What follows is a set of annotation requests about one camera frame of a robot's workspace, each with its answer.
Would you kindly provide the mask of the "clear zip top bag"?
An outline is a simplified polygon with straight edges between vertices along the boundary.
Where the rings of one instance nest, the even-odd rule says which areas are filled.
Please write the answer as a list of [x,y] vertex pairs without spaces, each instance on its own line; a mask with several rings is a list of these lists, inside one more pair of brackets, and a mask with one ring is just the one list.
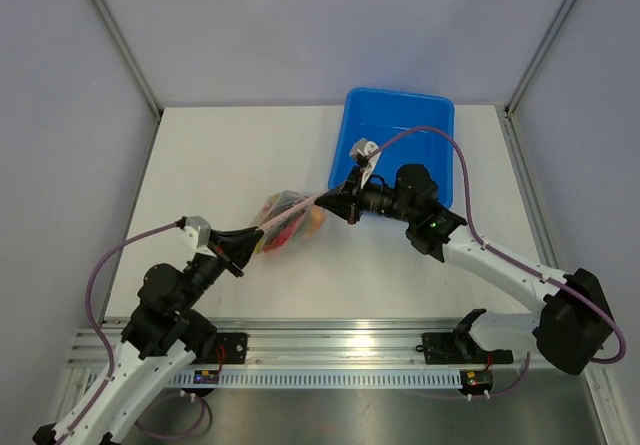
[[[264,236],[274,228],[296,225],[298,227],[296,235],[279,249],[287,248],[295,242],[306,240],[312,236],[305,234],[301,230],[301,226],[307,210],[311,207],[319,207],[314,204],[314,199],[315,196],[310,194],[291,190],[272,194],[265,200],[259,212],[254,216],[251,225],[261,228],[264,231]],[[261,242],[255,254],[265,254],[261,251]]]

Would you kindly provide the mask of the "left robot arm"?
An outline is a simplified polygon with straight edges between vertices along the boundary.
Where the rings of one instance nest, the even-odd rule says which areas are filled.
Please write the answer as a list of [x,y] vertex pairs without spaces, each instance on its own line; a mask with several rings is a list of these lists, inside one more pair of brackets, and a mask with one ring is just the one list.
[[219,376],[223,366],[245,362],[247,334],[219,332],[194,306],[222,274],[243,276],[263,230],[217,231],[203,218],[191,216],[124,243],[174,229],[189,241],[193,258],[182,270],[169,264],[149,268],[138,291],[139,304],[116,344],[96,321],[90,323],[106,349],[107,363],[63,419],[34,433],[34,443],[119,444],[184,367],[210,364]]

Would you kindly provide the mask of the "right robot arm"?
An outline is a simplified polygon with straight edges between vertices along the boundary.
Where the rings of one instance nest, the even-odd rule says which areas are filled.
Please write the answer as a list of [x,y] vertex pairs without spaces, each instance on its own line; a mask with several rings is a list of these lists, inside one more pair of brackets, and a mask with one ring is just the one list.
[[483,279],[525,307],[516,314],[474,309],[442,337],[424,336],[426,363],[503,364],[509,353],[539,352],[560,371],[581,374],[613,332],[597,277],[517,258],[474,236],[466,219],[438,201],[437,190],[422,165],[402,166],[392,186],[372,182],[355,166],[315,203],[351,225],[364,214],[404,222],[419,253]]

